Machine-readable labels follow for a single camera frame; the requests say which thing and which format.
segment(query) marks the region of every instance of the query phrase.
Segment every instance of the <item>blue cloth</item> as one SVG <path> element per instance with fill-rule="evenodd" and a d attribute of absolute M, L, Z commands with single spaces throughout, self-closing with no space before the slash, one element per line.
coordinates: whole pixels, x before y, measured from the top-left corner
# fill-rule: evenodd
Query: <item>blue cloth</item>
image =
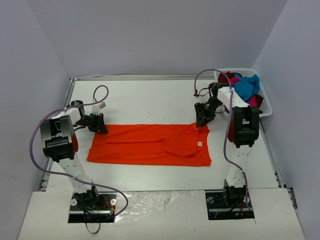
<path fill-rule="evenodd" d="M 234 76 L 240 79 L 240 81 L 233 84 L 235 92 L 243 101 L 248 103 L 249 99 L 260 90 L 259 77 L 256 74 L 252 77 L 244 77 L 237 73 L 235 73 Z"/>

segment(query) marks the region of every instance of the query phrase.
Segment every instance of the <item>cable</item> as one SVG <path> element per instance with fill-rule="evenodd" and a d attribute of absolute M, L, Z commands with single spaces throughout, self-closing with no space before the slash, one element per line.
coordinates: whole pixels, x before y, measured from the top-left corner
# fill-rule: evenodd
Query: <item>cable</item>
<path fill-rule="evenodd" d="M 74 131 L 77 131 L 79 129 L 85 129 L 85 128 L 86 128 L 86 126 L 80 126 L 80 127 L 75 128 Z"/>
<path fill-rule="evenodd" d="M 199 96 L 204 97 L 205 95 L 207 95 L 208 93 L 210 93 L 210 91 L 208 91 L 206 94 L 201 95 L 201 94 L 200 94 L 200 93 L 201 93 L 201 91 L 203 91 L 203 90 L 205 90 L 205 89 L 208 89 L 208 90 L 209 90 L 209 88 L 208 88 L 208 87 L 204 87 L 204 88 L 202 88 L 202 89 L 199 91 Z"/>
<path fill-rule="evenodd" d="M 241 197 L 241 193 L 240 193 L 240 191 L 238 189 L 237 189 L 237 192 L 238 192 L 238 195 L 239 195 L 239 200 L 233 206 L 231 206 L 231 209 L 228 210 L 227 212 L 232 212 L 243 201 L 243 199 Z"/>
<path fill-rule="evenodd" d="M 97 229 L 97 231 L 95 231 L 95 232 L 92 232 L 92 231 L 90 231 L 89 229 L 88 229 L 88 224 L 87 224 L 87 215 L 86 215 L 86 209 L 85 209 L 85 206 L 84 206 L 84 201 L 83 201 L 83 195 L 81 196 L 81 205 L 82 205 L 82 210 L 83 210 L 83 221 L 84 221 L 84 224 L 85 224 L 85 227 L 86 227 L 86 229 L 87 229 L 87 231 L 89 232 L 89 233 L 91 233 L 91 234 L 97 234 L 98 232 L 99 232 L 99 230 L 100 230 L 100 228 L 101 228 L 101 223 L 99 222 L 99 227 L 98 227 L 98 229 Z"/>
<path fill-rule="evenodd" d="M 214 112 L 215 114 L 223 114 L 226 111 L 226 109 L 224 109 L 223 111 L 219 111 L 219 112 Z"/>
<path fill-rule="evenodd" d="M 240 215 L 241 215 L 241 216 L 244 215 L 244 205 L 243 205 L 242 202 L 240 203 Z"/>
<path fill-rule="evenodd" d="M 224 158 L 225 160 L 236 166 L 238 169 L 240 169 L 240 171 L 242 171 L 243 173 L 243 177 L 244 177 L 244 182 L 245 182 L 245 204 L 246 204 L 246 207 L 250 210 L 250 211 L 253 211 L 252 208 L 249 207 L 249 203 L 248 203 L 248 179 L 247 179 L 247 175 L 246 173 L 244 172 L 243 168 L 240 167 L 238 164 L 234 163 L 233 161 L 230 161 L 227 157 L 227 140 L 228 140 L 228 134 L 229 134 L 229 129 L 230 129 L 230 124 L 231 124 L 231 118 L 232 118 L 232 112 L 233 112 L 233 109 L 232 109 L 232 100 L 233 100 L 233 96 L 234 96 L 234 91 L 231 87 L 231 81 L 230 81 L 230 78 L 228 77 L 227 74 L 225 74 L 224 72 L 218 70 L 218 69 L 214 69 L 214 68 L 210 68 L 210 69 L 206 69 L 206 70 L 203 70 L 201 72 L 198 73 L 198 75 L 195 77 L 195 80 L 194 80 L 194 94 L 198 94 L 198 90 L 196 88 L 196 81 L 197 81 L 197 78 L 199 77 L 200 74 L 206 72 L 206 71 L 217 71 L 219 73 L 221 73 L 222 75 L 224 75 L 226 77 L 226 79 L 228 80 L 228 83 L 229 83 L 229 89 L 230 89 L 230 103 L 229 103 L 229 117 L 228 117 L 228 123 L 227 123 L 227 127 L 226 127 L 226 131 L 225 131 L 225 136 L 224 136 L 224 142 L 223 142 L 223 155 L 224 155 Z"/>
<path fill-rule="evenodd" d="M 218 71 L 218 70 L 216 70 L 216 69 L 209 68 L 209 69 L 203 70 L 203 71 L 201 71 L 201 72 L 198 73 L 198 75 L 197 75 L 197 76 L 195 77 L 195 79 L 194 79 L 194 96 L 196 96 L 196 97 L 199 97 L 199 94 L 200 94 L 200 92 L 199 92 L 199 94 L 198 94 L 198 89 L 197 89 L 197 87 L 196 87 L 197 79 L 198 79 L 198 77 L 199 77 L 202 73 L 207 72 L 207 71 L 217 71 L 217 72 L 220 72 L 220 71 Z"/>
<path fill-rule="evenodd" d="M 127 208 L 128 204 L 129 204 L 129 200 L 128 200 L 127 196 L 126 196 L 122 191 L 120 191 L 120 190 L 118 190 L 118 189 L 116 189 L 116 188 L 114 188 L 114 187 L 111 187 L 111 186 L 106 186 L 106 185 L 97 184 L 97 183 L 93 183 L 93 182 L 82 181 L 81 179 L 78 179 L 78 178 L 76 178 L 75 176 L 73 176 L 73 175 L 71 175 L 71 174 L 68 174 L 68 173 L 65 173 L 65 172 L 58 172 L 58 171 L 46 170 L 46 169 L 42 168 L 42 167 L 37 163 L 37 161 L 36 161 L 36 159 L 35 159 L 35 156 L 34 156 L 34 150 L 33 150 L 33 145 L 34 145 L 34 141 L 35 141 L 35 136 L 36 136 L 36 134 L 37 134 L 37 132 L 38 132 L 41 124 L 42 124 L 45 120 L 47 120 L 51 115 L 53 115 L 53 114 L 55 114 L 55 113 L 65 112 L 65 111 L 67 111 L 68 109 L 71 109 L 71 108 L 78 108 L 78 107 L 82 107 L 82 106 L 90 106 L 90 105 L 94 105 L 94 104 L 99 104 L 99 103 L 101 103 L 101 102 L 102 102 L 103 100 L 105 100 L 105 99 L 108 97 L 108 95 L 109 95 L 109 89 L 108 89 L 108 87 L 105 86 L 105 85 L 99 85 L 99 86 L 96 87 L 96 89 L 95 89 L 94 92 L 93 92 L 93 98 L 95 98 L 95 94 L 96 94 L 97 89 L 99 89 L 99 88 L 101 88 L 101 87 L 106 88 L 106 91 L 107 91 L 105 97 L 102 98 L 101 100 L 99 100 L 99 101 L 97 101 L 97 102 L 93 102 L 93 103 L 73 105 L 73 106 L 66 107 L 65 109 L 53 110 L 53 111 L 49 112 L 47 115 L 45 115 L 44 118 L 37 124 L 37 126 L 35 127 L 32 135 L 31 135 L 30 142 L 29 142 L 29 154 L 30 154 L 31 161 L 32 161 L 32 163 L 34 164 L 34 166 L 35 166 L 37 169 L 39 169 L 39 170 L 41 170 L 42 172 L 44 172 L 44 173 L 67 176 L 67 177 L 69 177 L 69 178 L 72 178 L 72 179 L 78 181 L 79 183 L 88 184 L 88 185 L 91 185 L 91 186 L 100 187 L 100 188 L 104 188 L 104 189 L 109 189 L 109 190 L 112 190 L 112 191 L 115 191 L 115 192 L 121 194 L 121 195 L 124 197 L 126 203 L 125 203 L 125 206 L 124 206 L 120 211 L 118 211 L 117 213 L 114 214 L 114 217 L 116 217 L 117 215 L 119 215 L 120 213 L 122 213 L 122 212 Z"/>

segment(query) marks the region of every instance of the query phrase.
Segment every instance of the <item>pink cloth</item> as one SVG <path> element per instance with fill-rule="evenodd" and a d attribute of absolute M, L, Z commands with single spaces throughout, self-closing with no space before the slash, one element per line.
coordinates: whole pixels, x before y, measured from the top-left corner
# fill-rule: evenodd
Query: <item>pink cloth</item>
<path fill-rule="evenodd" d="M 256 95 L 253 95 L 249 98 L 249 105 L 252 107 L 257 107 L 258 104 L 256 103 Z"/>
<path fill-rule="evenodd" d="M 230 79 L 231 86 L 233 86 L 235 83 L 240 82 L 240 78 L 234 76 L 233 78 Z"/>

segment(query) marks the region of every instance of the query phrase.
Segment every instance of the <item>mounting plate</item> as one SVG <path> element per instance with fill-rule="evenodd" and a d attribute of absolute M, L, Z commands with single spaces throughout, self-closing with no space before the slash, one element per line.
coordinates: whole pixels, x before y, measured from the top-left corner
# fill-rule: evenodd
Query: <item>mounting plate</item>
<path fill-rule="evenodd" d="M 84 215 L 84 211 L 79 204 L 73 204 L 75 198 L 72 196 L 70 211 L 69 211 L 69 220 L 68 223 L 84 223 L 86 217 L 87 223 L 113 223 L 115 218 L 113 217 L 114 211 L 112 212 L 109 205 L 103 202 L 108 202 L 111 200 L 115 200 L 117 195 L 111 193 L 99 194 L 99 203 L 92 206 L 91 208 L 87 208 L 87 212 Z"/>
<path fill-rule="evenodd" d="M 244 201 L 235 207 L 227 206 L 223 200 L 222 190 L 205 191 L 205 199 L 209 220 L 236 220 L 255 218 L 254 212 L 247 208 L 247 205 Z M 250 208 L 252 208 L 251 202 L 249 202 L 248 205 Z"/>

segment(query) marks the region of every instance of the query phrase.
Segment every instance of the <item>orange shirt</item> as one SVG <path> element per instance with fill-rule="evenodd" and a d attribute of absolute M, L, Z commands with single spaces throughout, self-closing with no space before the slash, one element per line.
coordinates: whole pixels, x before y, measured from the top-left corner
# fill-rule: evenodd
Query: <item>orange shirt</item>
<path fill-rule="evenodd" d="M 105 164 L 210 166 L 207 126 L 196 124 L 107 125 L 96 133 L 87 160 Z"/>

